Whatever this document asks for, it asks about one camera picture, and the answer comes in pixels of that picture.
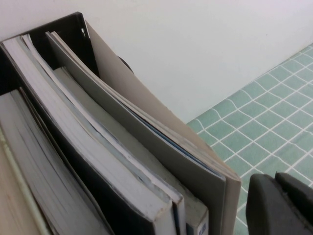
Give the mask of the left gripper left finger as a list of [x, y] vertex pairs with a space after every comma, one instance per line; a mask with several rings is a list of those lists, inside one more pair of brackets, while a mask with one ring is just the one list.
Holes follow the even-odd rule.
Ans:
[[303, 223], [280, 185], [266, 174], [250, 178], [246, 204], [250, 235], [307, 235]]

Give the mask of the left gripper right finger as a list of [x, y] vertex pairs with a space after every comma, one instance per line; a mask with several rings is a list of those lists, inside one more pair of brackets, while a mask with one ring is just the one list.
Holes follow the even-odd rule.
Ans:
[[293, 204], [294, 213], [313, 234], [313, 189], [287, 173], [276, 173], [275, 180]]

